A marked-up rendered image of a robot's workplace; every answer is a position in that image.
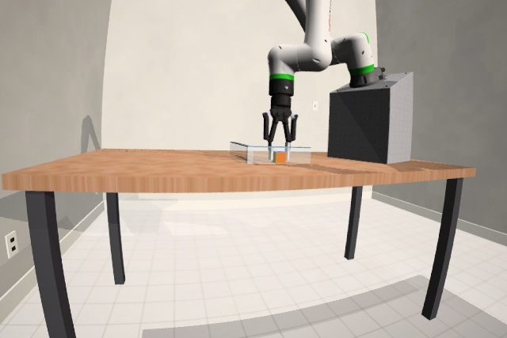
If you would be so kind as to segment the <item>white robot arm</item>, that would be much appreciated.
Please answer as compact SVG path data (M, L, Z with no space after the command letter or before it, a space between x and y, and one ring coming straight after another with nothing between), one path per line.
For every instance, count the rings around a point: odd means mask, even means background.
M295 72L320 72L341 63L347 64L350 88L374 85L385 78L385 68L374 67L366 33L331 38L331 0L285 1L305 37L302 44L278 44L269 51L269 96L294 96Z

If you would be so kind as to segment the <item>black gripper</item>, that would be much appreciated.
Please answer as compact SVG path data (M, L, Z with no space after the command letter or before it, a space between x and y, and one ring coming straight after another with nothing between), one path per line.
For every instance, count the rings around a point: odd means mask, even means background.
M269 112L263 112L264 118L264 134L263 139L269 142L268 146L273 146L273 139L276 132L278 122L282 122L284 127L285 146L291 146L291 142L295 141L297 114L291 110L292 99L286 96L271 97L271 108ZM286 106L286 107L285 107ZM273 118L271 130L269 132L269 115ZM291 133L288 126L288 118L291 116ZM291 135L290 135L291 134Z

